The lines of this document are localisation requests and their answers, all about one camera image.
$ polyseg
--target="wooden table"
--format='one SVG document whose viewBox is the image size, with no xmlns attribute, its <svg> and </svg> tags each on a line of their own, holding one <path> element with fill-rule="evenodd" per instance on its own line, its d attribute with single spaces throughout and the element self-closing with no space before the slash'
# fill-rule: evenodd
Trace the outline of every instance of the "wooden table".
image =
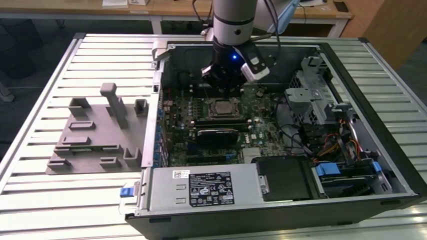
<svg viewBox="0 0 427 240">
<path fill-rule="evenodd" d="M 148 5 L 103 9 L 103 0 L 0 0 L 0 18 L 55 20 L 150 20 L 152 31 L 162 34 L 162 21 L 196 21 L 192 0 L 151 0 Z M 211 0 L 198 0 L 202 17 L 208 16 Z M 332 25 L 328 37 L 339 37 L 350 12 L 339 12 L 332 0 L 315 7 L 298 8 L 291 23 Z"/>
</svg>

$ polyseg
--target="cable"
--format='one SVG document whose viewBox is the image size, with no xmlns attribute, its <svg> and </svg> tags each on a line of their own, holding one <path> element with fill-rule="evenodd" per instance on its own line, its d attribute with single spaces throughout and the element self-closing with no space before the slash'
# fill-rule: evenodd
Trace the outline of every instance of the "cable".
<svg viewBox="0 0 427 240">
<path fill-rule="evenodd" d="M 298 5 L 302 7 L 302 10 L 304 12 L 304 24 L 306 24 L 307 23 L 306 7 L 300 3 Z"/>
<path fill-rule="evenodd" d="M 328 138 L 332 137 L 332 136 L 336 136 L 336 135 L 338 135 L 338 133 L 332 133 L 332 134 L 328 134 L 328 135 L 326 136 L 323 148 L 327 147 Z"/>
<path fill-rule="evenodd" d="M 290 138 L 292 140 L 292 136 L 290 134 L 287 134 L 283 130 L 282 130 L 283 135 Z M 303 151 L 306 152 L 306 154 L 308 154 L 310 156 L 314 156 L 314 152 L 308 149 L 308 147 L 294 138 L 294 142 L 300 146 L 300 148 L 303 149 Z"/>
<path fill-rule="evenodd" d="M 191 5 L 192 5 L 192 10 L 194 10 L 195 16 L 196 16 L 198 19 L 199 19 L 199 22 L 203 22 L 203 21 L 202 21 L 202 18 L 200 18 L 200 15 L 199 15 L 199 13 L 198 13 L 198 10 L 196 10 L 196 5 L 195 5 L 196 1 L 198 1 L 198 0 L 192 0 L 192 3 L 191 3 Z"/>
<path fill-rule="evenodd" d="M 290 151 L 292 152 L 292 149 L 295 148 L 295 149 L 303 149 L 302 147 L 294 147 L 294 140 L 295 140 L 295 136 L 296 135 L 300 135 L 300 133 L 299 132 L 296 132 L 294 135 L 292 135 L 292 137 L 291 137 L 291 147 L 286 147 L 286 148 L 291 148 L 290 149 Z"/>
<path fill-rule="evenodd" d="M 268 0 L 268 2 L 267 2 L 267 0 L 264 0 L 264 4 L 266 4 L 267 10 L 268 10 L 268 13 L 271 16 L 271 20 L 274 23 L 274 27 L 275 27 L 275 37 L 276 37 L 276 41 L 278 41 L 278 52 L 276 52 L 275 60 L 278 61 L 278 58 L 280 55 L 280 48 L 282 48 L 280 38 L 279 38 L 279 17 L 278 17 L 276 7 L 272 3 L 272 0 Z"/>
<path fill-rule="evenodd" d="M 211 18 L 212 9 L 214 9 L 214 1 L 212 1 L 212 3 L 211 3 L 211 8 L 210 8 L 210 10 L 208 10 L 208 15 L 207 15 L 207 19 L 206 19 L 206 20 L 203 20 L 203 19 L 200 18 L 200 15 L 199 15 L 199 13 L 198 13 L 198 10 L 196 10 L 196 1 L 198 1 L 198 0 L 192 0 L 192 3 L 191 3 L 191 5 L 192 5 L 192 10 L 194 10 L 195 16 L 198 17 L 199 22 L 204 23 L 204 22 L 206 22 L 207 20 L 210 20 L 210 18 Z"/>
<path fill-rule="evenodd" d="M 355 141 L 354 139 L 350 139 L 350 142 L 352 142 L 352 144 L 354 144 L 356 158 L 358 158 L 358 160 L 360 160 L 360 145 L 359 145 L 358 141 Z"/>
</svg>

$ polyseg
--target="blue latch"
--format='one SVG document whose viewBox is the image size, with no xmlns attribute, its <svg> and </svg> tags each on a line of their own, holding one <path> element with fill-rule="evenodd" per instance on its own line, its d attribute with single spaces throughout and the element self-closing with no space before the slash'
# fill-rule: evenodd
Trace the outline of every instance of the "blue latch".
<svg viewBox="0 0 427 240">
<path fill-rule="evenodd" d="M 383 170 L 378 161 L 372 162 L 372 167 L 376 173 L 379 173 Z"/>
<path fill-rule="evenodd" d="M 339 166 L 336 163 L 320 163 L 319 166 L 315 167 L 315 171 L 318 173 L 318 176 L 323 175 L 336 175 L 342 174 Z"/>
<path fill-rule="evenodd" d="M 123 187 L 120 189 L 120 198 L 132 198 L 134 197 L 134 187 Z"/>
</svg>

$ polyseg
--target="red wire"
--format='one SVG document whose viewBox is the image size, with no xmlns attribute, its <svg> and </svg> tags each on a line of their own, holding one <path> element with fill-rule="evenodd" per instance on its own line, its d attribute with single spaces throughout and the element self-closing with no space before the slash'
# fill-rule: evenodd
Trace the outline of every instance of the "red wire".
<svg viewBox="0 0 427 240">
<path fill-rule="evenodd" d="M 323 148 L 327 147 L 327 141 L 328 141 L 328 138 L 332 137 L 332 136 L 336 136 L 338 134 L 336 133 L 332 133 L 332 134 L 328 134 L 324 138 L 324 145 L 323 145 Z"/>
</svg>

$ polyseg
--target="metal bracket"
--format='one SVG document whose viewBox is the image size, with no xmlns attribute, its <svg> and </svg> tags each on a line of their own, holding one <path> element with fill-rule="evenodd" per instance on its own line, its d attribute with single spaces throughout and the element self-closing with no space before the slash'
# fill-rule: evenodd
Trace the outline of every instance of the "metal bracket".
<svg viewBox="0 0 427 240">
<path fill-rule="evenodd" d="M 155 41 L 152 43 L 151 54 L 154 61 L 160 61 L 162 59 L 164 59 L 170 55 L 168 41 Z"/>
<path fill-rule="evenodd" d="M 212 42 L 214 41 L 214 28 L 208 27 L 200 32 L 200 35 L 204 37 L 204 41 Z"/>
<path fill-rule="evenodd" d="M 266 176 L 258 176 L 259 187 L 262 194 L 270 193 L 268 183 Z"/>
<path fill-rule="evenodd" d="M 350 103 L 330 103 L 324 108 L 326 120 L 335 121 L 336 115 L 348 115 L 348 111 L 354 110 L 354 106 Z"/>
<path fill-rule="evenodd" d="M 294 103 L 308 103 L 312 100 L 322 100 L 319 92 L 308 88 L 288 88 L 286 95 L 287 99 Z"/>
<path fill-rule="evenodd" d="M 150 201 L 150 193 L 151 193 L 151 185 L 150 185 L 151 175 L 152 175 L 152 168 L 151 167 L 143 168 L 140 187 L 139 187 L 139 190 L 136 191 L 140 197 L 139 209 L 148 209 L 148 201 Z"/>
</svg>

